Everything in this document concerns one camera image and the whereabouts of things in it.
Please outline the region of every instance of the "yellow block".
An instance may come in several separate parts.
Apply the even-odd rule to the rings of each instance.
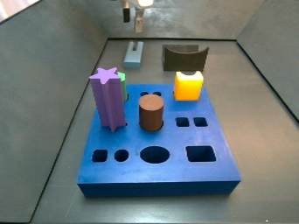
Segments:
[[[176,72],[173,82],[173,99],[176,101],[197,101],[201,94],[202,76],[201,72],[185,75]]]

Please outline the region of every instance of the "square hole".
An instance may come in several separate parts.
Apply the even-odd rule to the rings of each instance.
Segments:
[[[102,163],[108,160],[108,151],[106,150],[94,150],[92,154],[92,162]]]
[[[214,162],[216,157],[213,149],[208,145],[202,146],[186,146],[186,157],[189,162]]]
[[[177,127],[189,127],[189,120],[186,117],[176,117],[174,121]]]
[[[208,126],[206,120],[204,117],[193,117],[192,120],[193,120],[193,124],[196,127],[206,127]]]

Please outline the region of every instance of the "foam block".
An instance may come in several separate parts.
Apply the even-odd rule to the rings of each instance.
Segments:
[[[125,50],[125,59],[124,59],[125,68],[140,68],[142,50],[144,50],[144,42],[138,41],[136,43],[136,49],[134,49],[134,43],[129,41],[128,47]]]
[[[202,76],[201,72],[185,75],[176,72],[173,82],[173,98],[176,101],[197,101],[201,94]]]
[[[116,68],[98,68],[97,73],[89,76],[100,124],[108,126],[110,131],[126,126],[121,81],[116,71]]]

